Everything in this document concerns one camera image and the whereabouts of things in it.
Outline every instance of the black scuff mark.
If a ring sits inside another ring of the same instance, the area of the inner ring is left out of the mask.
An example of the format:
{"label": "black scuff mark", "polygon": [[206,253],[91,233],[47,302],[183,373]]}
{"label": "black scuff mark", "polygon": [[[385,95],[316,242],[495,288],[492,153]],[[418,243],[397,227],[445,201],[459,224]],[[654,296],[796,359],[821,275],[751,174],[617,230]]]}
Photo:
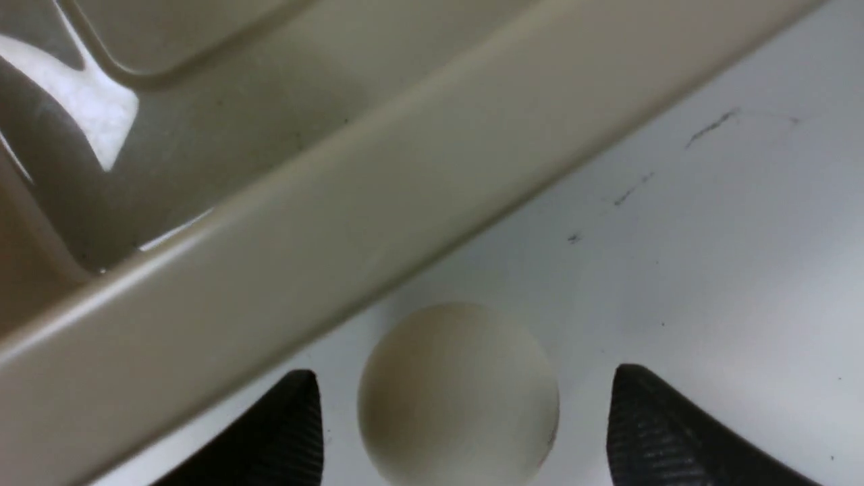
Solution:
{"label": "black scuff mark", "polygon": [[684,149],[685,149],[685,150],[689,149],[690,146],[691,146],[692,144],[696,143],[696,141],[698,141],[700,138],[702,138],[702,137],[708,135],[710,132],[712,132],[712,131],[714,131],[714,130],[717,130],[718,128],[720,128],[721,126],[723,126],[723,124],[725,124],[727,121],[729,121],[729,120],[731,120],[731,119],[733,119],[733,118],[738,117],[738,115],[739,115],[740,113],[741,113],[741,109],[740,109],[740,108],[737,108],[737,107],[736,107],[736,108],[733,108],[733,109],[731,109],[731,110],[729,110],[728,112],[723,113],[723,114],[722,114],[722,115],[721,115],[717,120],[715,120],[711,125],[708,125],[708,126],[706,126],[705,128],[703,128],[703,129],[697,131],[696,133],[694,133],[693,136],[690,137],[690,141],[689,141],[686,145],[684,145]]}
{"label": "black scuff mark", "polygon": [[631,194],[633,194],[634,192],[636,192],[636,189],[639,189],[639,186],[646,184],[648,181],[651,180],[652,177],[654,177],[654,173],[653,173],[653,172],[651,172],[651,173],[648,174],[647,176],[642,176],[642,177],[639,179],[639,183],[638,183],[638,184],[636,184],[635,186],[629,188],[629,189],[628,189],[624,194],[622,194],[621,196],[619,196],[619,198],[616,199],[616,200],[613,202],[613,204],[614,204],[615,206],[620,206],[620,205],[624,204],[624,201],[626,201],[627,198],[630,197]]}

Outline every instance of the white ball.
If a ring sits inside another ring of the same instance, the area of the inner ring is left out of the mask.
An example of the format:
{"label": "white ball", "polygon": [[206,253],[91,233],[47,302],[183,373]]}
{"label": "white ball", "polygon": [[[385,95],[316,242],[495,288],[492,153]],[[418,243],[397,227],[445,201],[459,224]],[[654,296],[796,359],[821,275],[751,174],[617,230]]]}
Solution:
{"label": "white ball", "polygon": [[558,385],[528,331],[479,305],[443,304],[372,351],[358,412],[394,486],[523,486],[555,440]]}

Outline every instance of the black rubber fin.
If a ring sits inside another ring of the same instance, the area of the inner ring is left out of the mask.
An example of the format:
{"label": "black rubber fin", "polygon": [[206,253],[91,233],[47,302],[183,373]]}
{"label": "black rubber fin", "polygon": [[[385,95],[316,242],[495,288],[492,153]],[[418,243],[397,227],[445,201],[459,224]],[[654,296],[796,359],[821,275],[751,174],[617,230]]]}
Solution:
{"label": "black rubber fin", "polygon": [[615,486],[816,486],[639,365],[615,372],[606,451]]}
{"label": "black rubber fin", "polygon": [[321,396],[314,373],[288,373],[158,486],[320,486]]}

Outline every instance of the white surface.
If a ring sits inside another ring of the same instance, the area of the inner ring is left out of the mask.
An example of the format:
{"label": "white surface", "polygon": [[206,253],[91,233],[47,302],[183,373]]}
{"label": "white surface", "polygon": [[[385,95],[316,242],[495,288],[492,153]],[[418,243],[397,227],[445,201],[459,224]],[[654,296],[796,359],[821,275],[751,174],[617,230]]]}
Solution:
{"label": "white surface", "polygon": [[858,484],[861,46],[864,3],[829,3],[99,484],[146,483],[298,367],[321,382],[324,484],[383,484],[356,422],[363,363],[400,318],[451,300],[527,323],[557,368],[561,425],[534,484],[611,484],[607,407],[625,361],[819,483]]}

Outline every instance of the beige plastic edge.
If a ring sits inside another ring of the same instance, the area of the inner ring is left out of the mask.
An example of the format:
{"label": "beige plastic edge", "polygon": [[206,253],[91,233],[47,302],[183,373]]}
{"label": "beige plastic edge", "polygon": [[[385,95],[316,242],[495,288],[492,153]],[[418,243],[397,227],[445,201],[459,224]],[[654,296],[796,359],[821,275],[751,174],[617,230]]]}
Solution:
{"label": "beige plastic edge", "polygon": [[545,0],[0,348],[0,483],[81,483],[815,0]]}

